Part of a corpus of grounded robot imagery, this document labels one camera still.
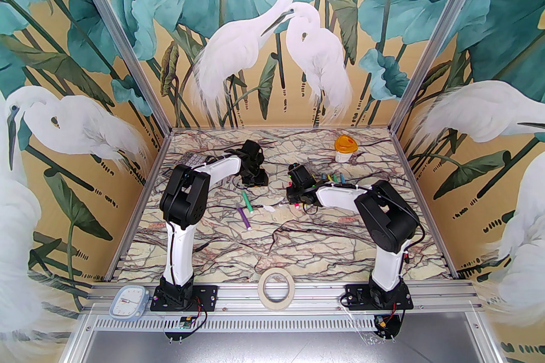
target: black mounting plate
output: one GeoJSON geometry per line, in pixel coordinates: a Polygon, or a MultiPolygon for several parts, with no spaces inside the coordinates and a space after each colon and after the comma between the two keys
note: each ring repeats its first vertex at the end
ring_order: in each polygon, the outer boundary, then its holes
{"type": "MultiPolygon", "coordinates": [[[[155,289],[152,298],[152,303],[149,307],[152,312],[196,312],[198,311],[197,303],[193,302],[188,307],[180,308],[179,305],[173,303],[164,297],[161,291],[155,289]]],[[[216,300],[218,299],[218,287],[216,285],[193,285],[192,299],[199,298],[204,310],[213,312],[216,308],[216,300]]]]}
{"type": "Polygon", "coordinates": [[[410,296],[409,288],[404,281],[399,283],[395,296],[390,300],[390,304],[385,307],[377,307],[374,304],[370,294],[370,286],[368,283],[356,283],[353,285],[345,285],[345,297],[343,304],[350,311],[365,311],[365,310],[392,310],[393,304],[396,305],[396,310],[412,310],[414,308],[413,299],[410,296]]]}

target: clock face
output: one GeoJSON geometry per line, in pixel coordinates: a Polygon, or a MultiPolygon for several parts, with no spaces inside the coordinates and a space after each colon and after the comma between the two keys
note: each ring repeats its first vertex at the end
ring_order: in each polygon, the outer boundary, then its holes
{"type": "Polygon", "coordinates": [[[115,316],[132,316],[138,309],[143,294],[143,289],[138,287],[125,289],[117,298],[112,314],[115,316]]]}

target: marble pattern surface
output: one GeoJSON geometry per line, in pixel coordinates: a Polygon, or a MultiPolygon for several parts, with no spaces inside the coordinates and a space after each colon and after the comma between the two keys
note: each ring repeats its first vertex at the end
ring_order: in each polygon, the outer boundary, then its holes
{"type": "MultiPolygon", "coordinates": [[[[253,205],[272,205],[274,212],[256,208],[247,217],[248,231],[236,207],[244,205],[239,177],[229,177],[209,193],[206,214],[198,224],[193,246],[196,282],[255,282],[267,269],[281,267],[295,281],[366,281],[375,248],[361,218],[341,209],[308,209],[286,204],[288,165],[304,164],[320,176],[340,172],[347,182],[373,184],[389,180],[417,211],[419,207],[386,129],[357,130],[222,130],[184,131],[175,135],[161,167],[164,174],[186,151],[220,155],[246,139],[263,147],[268,187],[246,190],[253,205]],[[333,143],[349,134],[359,149],[346,164],[335,163],[333,143]]],[[[159,201],[167,179],[159,175],[121,267],[118,281],[158,281],[166,262],[166,230],[159,201]]],[[[419,230],[415,240],[420,236],[419,230]]],[[[432,238],[410,250],[405,279],[447,278],[448,270],[432,238]]]]}

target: colored pen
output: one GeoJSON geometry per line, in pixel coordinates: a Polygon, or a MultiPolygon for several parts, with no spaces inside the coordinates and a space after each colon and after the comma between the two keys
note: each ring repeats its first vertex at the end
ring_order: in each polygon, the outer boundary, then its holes
{"type": "Polygon", "coordinates": [[[248,218],[246,217],[246,215],[244,214],[244,210],[242,209],[242,207],[238,207],[237,210],[239,211],[240,213],[240,217],[242,218],[243,222],[244,222],[244,225],[246,225],[246,229],[247,230],[251,230],[252,227],[250,226],[250,223],[248,222],[248,218]]]}
{"type": "Polygon", "coordinates": [[[251,213],[253,212],[252,205],[250,204],[250,201],[248,200],[248,197],[246,196],[246,192],[242,192],[242,197],[244,198],[244,202],[246,203],[246,207],[248,211],[251,213]]]}

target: clock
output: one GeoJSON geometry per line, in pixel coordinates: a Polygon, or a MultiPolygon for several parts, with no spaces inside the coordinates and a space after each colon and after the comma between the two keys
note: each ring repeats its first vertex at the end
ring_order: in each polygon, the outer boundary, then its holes
{"type": "Polygon", "coordinates": [[[148,299],[149,291],[141,285],[121,287],[109,308],[109,315],[115,320],[137,320],[144,313],[148,299]]]}

